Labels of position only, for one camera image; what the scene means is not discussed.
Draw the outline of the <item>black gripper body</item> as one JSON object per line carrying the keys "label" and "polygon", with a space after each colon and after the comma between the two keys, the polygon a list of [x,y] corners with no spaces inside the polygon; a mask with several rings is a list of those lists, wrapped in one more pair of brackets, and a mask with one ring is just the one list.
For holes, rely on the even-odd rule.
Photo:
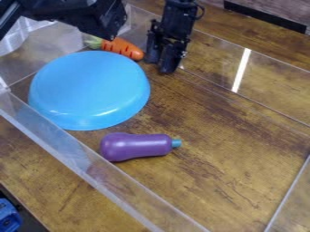
{"label": "black gripper body", "polygon": [[188,42],[194,24],[203,15],[204,7],[196,0],[164,0],[162,20],[151,21],[148,38],[155,44],[168,39]]}

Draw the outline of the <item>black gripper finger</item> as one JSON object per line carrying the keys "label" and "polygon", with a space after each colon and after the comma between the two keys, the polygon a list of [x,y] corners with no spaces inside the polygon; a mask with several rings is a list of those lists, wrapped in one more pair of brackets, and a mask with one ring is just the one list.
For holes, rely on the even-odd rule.
{"label": "black gripper finger", "polygon": [[158,63],[162,55],[162,36],[148,31],[146,62]]}
{"label": "black gripper finger", "polygon": [[187,44],[164,39],[159,47],[159,68],[162,73],[172,73],[187,55]]}

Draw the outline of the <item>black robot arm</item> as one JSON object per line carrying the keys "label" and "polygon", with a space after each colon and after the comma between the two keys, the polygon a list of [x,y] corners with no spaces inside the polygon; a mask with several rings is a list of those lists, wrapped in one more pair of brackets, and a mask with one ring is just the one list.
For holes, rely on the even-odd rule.
{"label": "black robot arm", "polygon": [[[160,20],[151,21],[147,63],[172,73],[187,54],[194,24],[204,15],[196,0],[164,0]],[[21,17],[59,21],[80,32],[113,40],[127,21],[123,0],[0,0],[0,40]]]}

